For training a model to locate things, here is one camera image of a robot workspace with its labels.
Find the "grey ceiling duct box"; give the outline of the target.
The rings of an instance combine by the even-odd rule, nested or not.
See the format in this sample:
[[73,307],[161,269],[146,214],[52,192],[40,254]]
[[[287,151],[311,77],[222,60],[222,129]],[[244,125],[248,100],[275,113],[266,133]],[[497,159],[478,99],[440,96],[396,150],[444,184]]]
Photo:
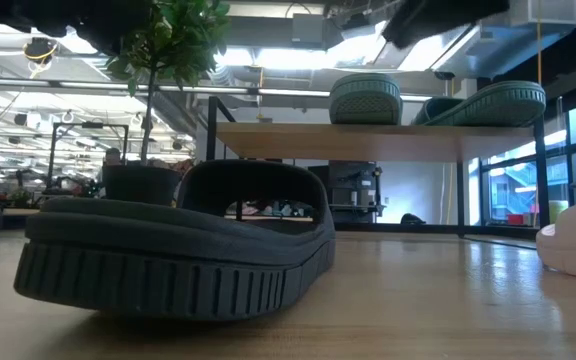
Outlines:
[[291,41],[294,47],[321,48],[325,20],[322,15],[294,14]]

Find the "green rubber slide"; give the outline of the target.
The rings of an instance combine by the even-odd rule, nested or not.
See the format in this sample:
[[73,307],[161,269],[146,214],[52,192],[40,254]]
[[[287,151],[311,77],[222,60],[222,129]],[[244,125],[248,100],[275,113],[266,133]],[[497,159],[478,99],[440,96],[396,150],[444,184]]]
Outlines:
[[399,125],[401,92],[396,81],[379,73],[357,73],[337,80],[329,95],[333,124]]
[[433,97],[427,100],[412,125],[522,127],[541,117],[546,92],[530,81],[491,84],[466,99]]

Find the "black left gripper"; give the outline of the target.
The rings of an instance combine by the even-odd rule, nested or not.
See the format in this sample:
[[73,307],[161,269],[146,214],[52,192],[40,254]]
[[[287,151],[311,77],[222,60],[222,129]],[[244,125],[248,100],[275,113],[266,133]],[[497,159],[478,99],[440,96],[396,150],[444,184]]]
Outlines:
[[123,40],[149,22],[152,0],[77,0],[75,29],[106,55],[118,55]]

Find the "wooden shelf with black legs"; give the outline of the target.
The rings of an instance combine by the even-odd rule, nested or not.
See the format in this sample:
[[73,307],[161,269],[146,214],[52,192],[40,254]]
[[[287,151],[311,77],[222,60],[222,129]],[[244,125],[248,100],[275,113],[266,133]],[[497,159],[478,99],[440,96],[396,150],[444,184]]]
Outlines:
[[241,158],[385,162],[443,162],[457,167],[457,223],[465,223],[464,163],[541,141],[544,121],[532,128],[238,123],[223,102],[208,102],[208,161],[221,141]]

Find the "long grey ceiling pipe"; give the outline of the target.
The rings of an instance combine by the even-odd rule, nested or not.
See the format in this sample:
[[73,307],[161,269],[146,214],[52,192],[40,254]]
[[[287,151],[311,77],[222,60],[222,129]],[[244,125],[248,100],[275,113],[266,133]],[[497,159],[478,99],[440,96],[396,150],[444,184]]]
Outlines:
[[[105,91],[115,93],[128,93],[129,85],[126,83],[110,82],[80,82],[64,80],[36,80],[24,78],[0,78],[1,91],[14,90],[46,90],[58,89],[64,93]],[[305,98],[328,98],[329,91],[315,90],[292,90],[292,89],[273,89],[273,88],[248,88],[248,87],[216,87],[216,86],[184,86],[179,88],[173,85],[156,85],[155,91],[159,92],[187,92],[196,94],[209,95],[251,95],[251,96],[288,96],[288,97],[305,97]]]

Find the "black equipment cabinet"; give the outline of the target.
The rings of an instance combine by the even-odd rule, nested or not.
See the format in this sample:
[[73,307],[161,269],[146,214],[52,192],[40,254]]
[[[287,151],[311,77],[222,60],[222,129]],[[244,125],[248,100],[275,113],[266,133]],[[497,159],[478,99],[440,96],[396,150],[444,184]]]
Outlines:
[[330,161],[308,168],[324,184],[335,223],[375,223],[383,213],[375,162]]

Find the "black metal stand frame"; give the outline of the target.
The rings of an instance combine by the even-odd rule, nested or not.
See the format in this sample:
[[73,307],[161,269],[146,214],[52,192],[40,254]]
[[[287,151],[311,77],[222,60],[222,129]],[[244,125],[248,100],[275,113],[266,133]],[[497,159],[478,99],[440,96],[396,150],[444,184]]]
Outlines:
[[[63,134],[59,135],[58,130],[62,126],[66,126],[67,129],[64,131]],[[68,134],[68,132],[73,127],[81,127],[81,128],[86,128],[86,129],[121,128],[124,131],[124,135],[121,138],[121,140],[123,141],[121,161],[123,164],[126,163],[126,154],[127,154],[127,146],[128,146],[128,139],[129,139],[129,126],[128,125],[105,124],[103,122],[84,121],[81,123],[55,122],[52,125],[52,127],[53,127],[53,129],[52,129],[52,134],[51,134],[49,165],[48,165],[47,180],[46,180],[46,188],[47,189],[51,189],[53,187],[53,169],[54,169],[54,158],[55,158],[56,144],[59,140],[61,140],[64,136],[66,136]]]

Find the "black plant pot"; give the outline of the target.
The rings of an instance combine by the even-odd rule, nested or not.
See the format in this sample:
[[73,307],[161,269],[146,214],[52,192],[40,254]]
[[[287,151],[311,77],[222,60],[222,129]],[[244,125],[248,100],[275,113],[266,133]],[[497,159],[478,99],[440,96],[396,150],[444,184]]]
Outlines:
[[180,174],[165,168],[113,165],[102,168],[102,184],[111,200],[170,206]]

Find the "black metal rig frame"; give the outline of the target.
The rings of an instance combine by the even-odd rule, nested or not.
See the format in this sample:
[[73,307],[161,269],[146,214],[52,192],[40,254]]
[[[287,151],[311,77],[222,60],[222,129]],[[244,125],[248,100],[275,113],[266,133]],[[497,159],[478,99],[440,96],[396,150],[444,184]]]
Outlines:
[[[3,215],[2,228],[4,230],[19,230],[25,227],[29,215]],[[308,219],[287,218],[273,219],[270,217],[261,217],[261,219],[246,219],[246,222],[301,222],[311,223]],[[534,241],[538,229],[530,227],[512,227],[512,226],[476,226],[464,225],[412,225],[412,224],[393,224],[393,223],[335,223],[337,231],[350,232],[390,232],[390,233],[424,233],[424,234],[453,234],[453,235],[487,235],[498,237],[509,237]]]

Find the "small green background plant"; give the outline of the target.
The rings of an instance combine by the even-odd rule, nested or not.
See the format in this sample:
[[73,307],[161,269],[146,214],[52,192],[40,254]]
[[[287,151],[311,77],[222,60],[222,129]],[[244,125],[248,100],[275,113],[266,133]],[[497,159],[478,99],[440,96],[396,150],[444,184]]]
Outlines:
[[32,205],[33,194],[23,187],[18,187],[8,195],[8,199],[16,208],[28,208]]

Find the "green leafy artificial plant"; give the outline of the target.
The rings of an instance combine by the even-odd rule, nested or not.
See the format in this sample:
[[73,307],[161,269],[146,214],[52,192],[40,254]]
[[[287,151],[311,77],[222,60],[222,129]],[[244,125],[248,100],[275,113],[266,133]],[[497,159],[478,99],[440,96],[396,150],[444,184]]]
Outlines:
[[130,96],[136,95],[139,81],[147,79],[142,165],[147,164],[157,82],[198,84],[203,73],[216,69],[215,55],[226,53],[224,36],[230,24],[230,5],[222,0],[145,0],[145,5],[146,22],[121,38],[119,53],[107,62],[112,77],[127,82]]

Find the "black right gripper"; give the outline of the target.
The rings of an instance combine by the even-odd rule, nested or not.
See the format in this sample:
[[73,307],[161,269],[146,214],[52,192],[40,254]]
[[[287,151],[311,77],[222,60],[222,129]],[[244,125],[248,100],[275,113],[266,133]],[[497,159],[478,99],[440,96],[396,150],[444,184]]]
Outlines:
[[400,0],[382,36],[403,49],[427,37],[505,12],[509,7],[509,0]]

